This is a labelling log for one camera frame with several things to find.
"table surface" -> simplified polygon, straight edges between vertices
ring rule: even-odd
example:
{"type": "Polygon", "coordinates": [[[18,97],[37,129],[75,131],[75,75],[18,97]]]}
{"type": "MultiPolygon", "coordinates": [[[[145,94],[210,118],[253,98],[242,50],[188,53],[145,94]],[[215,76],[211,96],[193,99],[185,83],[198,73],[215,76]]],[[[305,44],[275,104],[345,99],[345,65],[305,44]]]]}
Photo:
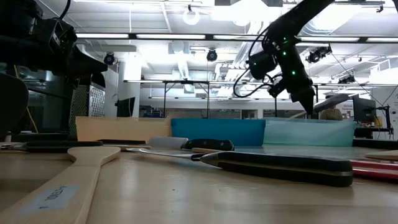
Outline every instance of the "table surface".
{"type": "MultiPolygon", "coordinates": [[[[361,157],[372,149],[264,146],[238,151],[361,157]]],[[[0,211],[56,176],[67,154],[0,153],[0,211]]],[[[237,174],[201,162],[121,153],[100,172],[87,223],[395,223],[398,187],[336,188],[237,174]]]]}

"blue plastic container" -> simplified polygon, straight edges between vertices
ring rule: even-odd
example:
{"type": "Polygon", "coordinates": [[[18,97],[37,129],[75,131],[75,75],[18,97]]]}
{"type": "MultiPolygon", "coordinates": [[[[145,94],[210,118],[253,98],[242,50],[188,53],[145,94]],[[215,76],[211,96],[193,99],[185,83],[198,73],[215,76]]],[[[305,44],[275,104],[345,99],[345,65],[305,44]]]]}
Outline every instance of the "blue plastic container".
{"type": "Polygon", "coordinates": [[[261,146],[264,139],[264,120],[196,119],[171,120],[172,136],[188,139],[228,139],[235,146],[261,146]]]}
{"type": "Polygon", "coordinates": [[[353,144],[355,122],[266,118],[264,144],[341,146],[353,144]]]}

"wooden paddle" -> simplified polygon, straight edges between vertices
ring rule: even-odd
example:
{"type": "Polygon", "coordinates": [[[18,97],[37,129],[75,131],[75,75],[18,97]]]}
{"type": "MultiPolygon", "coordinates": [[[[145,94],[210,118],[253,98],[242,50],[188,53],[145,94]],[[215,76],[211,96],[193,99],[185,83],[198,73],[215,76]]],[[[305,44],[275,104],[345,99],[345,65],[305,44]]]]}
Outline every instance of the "wooden paddle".
{"type": "Polygon", "coordinates": [[[118,147],[69,149],[68,154],[75,162],[3,211],[0,223],[86,223],[101,166],[119,153],[118,147]]]}
{"type": "Polygon", "coordinates": [[[368,153],[365,157],[387,161],[398,161],[398,150],[368,153]]]}

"label sticker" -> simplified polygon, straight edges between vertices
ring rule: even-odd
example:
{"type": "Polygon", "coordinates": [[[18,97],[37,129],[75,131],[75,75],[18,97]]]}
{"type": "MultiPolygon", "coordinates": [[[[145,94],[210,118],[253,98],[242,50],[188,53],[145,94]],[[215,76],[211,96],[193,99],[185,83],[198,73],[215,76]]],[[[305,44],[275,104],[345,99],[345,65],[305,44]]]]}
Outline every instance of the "label sticker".
{"type": "Polygon", "coordinates": [[[20,213],[28,215],[43,210],[64,209],[79,189],[78,185],[63,185],[48,189],[24,206],[20,213]]]}

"red object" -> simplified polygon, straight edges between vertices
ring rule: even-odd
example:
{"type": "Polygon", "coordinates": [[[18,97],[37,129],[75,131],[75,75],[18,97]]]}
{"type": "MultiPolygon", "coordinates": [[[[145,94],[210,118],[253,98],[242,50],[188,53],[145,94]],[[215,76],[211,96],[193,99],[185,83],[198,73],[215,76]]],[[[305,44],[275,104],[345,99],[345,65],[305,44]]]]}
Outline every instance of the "red object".
{"type": "Polygon", "coordinates": [[[361,177],[398,180],[398,164],[370,161],[351,161],[353,173],[361,177]]]}

